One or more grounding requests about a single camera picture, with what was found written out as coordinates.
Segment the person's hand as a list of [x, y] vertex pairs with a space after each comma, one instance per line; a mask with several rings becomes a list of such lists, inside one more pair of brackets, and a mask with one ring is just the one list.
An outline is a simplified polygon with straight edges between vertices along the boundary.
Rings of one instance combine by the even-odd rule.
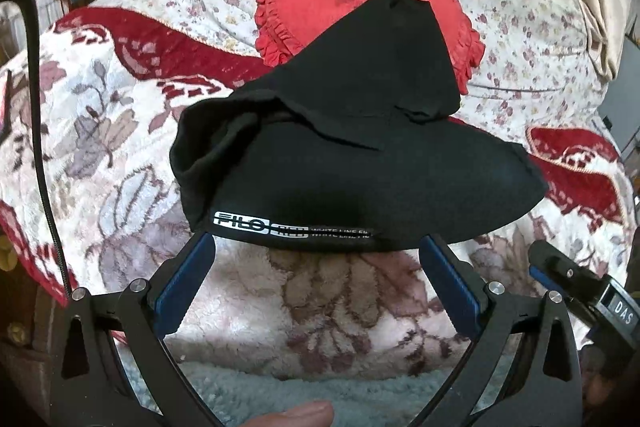
[[254, 417], [242, 427], [330, 427], [333, 420], [333, 405], [328, 401], [317, 401], [284, 412]]

